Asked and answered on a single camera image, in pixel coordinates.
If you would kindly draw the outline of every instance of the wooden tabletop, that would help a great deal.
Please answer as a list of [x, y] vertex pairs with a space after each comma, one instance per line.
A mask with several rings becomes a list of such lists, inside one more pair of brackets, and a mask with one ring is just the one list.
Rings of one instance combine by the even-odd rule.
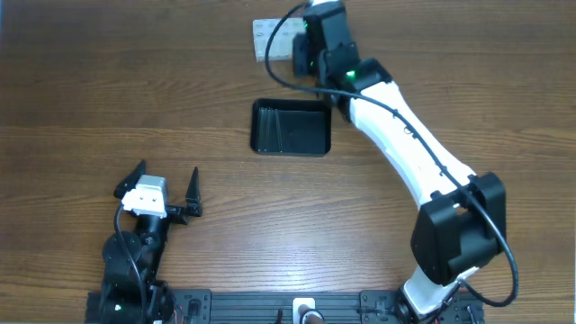
[[[417, 209], [376, 146], [334, 113], [322, 158], [248, 145], [260, 97], [311, 98], [255, 61], [274, 0], [4, 0], [0, 321], [82, 321], [113, 234], [113, 188], [140, 161], [204, 215], [170, 233], [160, 277], [214, 291], [397, 289]], [[507, 187], [520, 294], [488, 322], [570, 323], [576, 213], [576, 2], [357, 0], [363, 57], [478, 174]], [[275, 64], [289, 77], [291, 64]], [[124, 217], [130, 229], [134, 220]], [[509, 292], [504, 256], [472, 279]]]

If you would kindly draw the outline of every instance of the black plastic tray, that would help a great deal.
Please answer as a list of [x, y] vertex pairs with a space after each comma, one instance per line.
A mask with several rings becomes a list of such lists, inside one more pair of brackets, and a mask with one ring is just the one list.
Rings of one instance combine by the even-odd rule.
[[332, 110], [321, 101], [258, 99], [250, 146], [263, 155], [322, 157], [330, 151]]

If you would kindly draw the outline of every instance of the wood grain surface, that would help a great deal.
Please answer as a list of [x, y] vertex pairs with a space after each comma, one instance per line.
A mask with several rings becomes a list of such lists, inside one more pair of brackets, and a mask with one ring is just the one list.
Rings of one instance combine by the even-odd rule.
[[[375, 145], [337, 113], [322, 158], [262, 157], [251, 104], [305, 98], [255, 62], [275, 0], [4, 0], [0, 34], [0, 321], [82, 321], [104, 272], [113, 188], [138, 163], [204, 216], [173, 227], [160, 277], [214, 291], [396, 289], [417, 215]], [[508, 194], [520, 294], [487, 321], [571, 323], [576, 2], [356, 0], [350, 27], [418, 117]], [[289, 77], [289, 63], [274, 64]], [[133, 220], [124, 218], [129, 229]], [[504, 256], [472, 283], [509, 292]]]

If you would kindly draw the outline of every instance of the wooden table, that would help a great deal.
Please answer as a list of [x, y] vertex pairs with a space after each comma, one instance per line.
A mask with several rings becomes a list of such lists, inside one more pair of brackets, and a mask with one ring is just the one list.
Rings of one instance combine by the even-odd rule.
[[[304, 98], [255, 62], [252, 20], [274, 0], [4, 0], [0, 43], [0, 320], [81, 321], [100, 289], [112, 192], [141, 158], [182, 203], [200, 168], [205, 211], [175, 226], [160, 277], [214, 291], [396, 289], [416, 263], [417, 210], [362, 133], [333, 117], [322, 158], [248, 145], [259, 97]], [[418, 117], [508, 194], [520, 269], [488, 322], [572, 322], [576, 211], [573, 0], [347, 3], [361, 54]], [[285, 76], [289, 63], [274, 66]], [[133, 220], [124, 218], [130, 229]], [[472, 283], [509, 292], [498, 256]]]

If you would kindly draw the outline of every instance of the white robotic arm segment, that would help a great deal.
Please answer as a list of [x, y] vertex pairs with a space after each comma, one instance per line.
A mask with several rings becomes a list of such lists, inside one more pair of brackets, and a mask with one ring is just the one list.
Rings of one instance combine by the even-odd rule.
[[[397, 109], [430, 146], [436, 156], [461, 185], [468, 185], [468, 176], [475, 173], [450, 154], [408, 107], [400, 89], [393, 81], [380, 82], [361, 92], [392, 109]], [[444, 175], [421, 142], [414, 139], [406, 125], [380, 106], [361, 99], [350, 101], [352, 123], [371, 140], [390, 160], [409, 188], [418, 208], [432, 200], [433, 192], [449, 194], [456, 186]]]

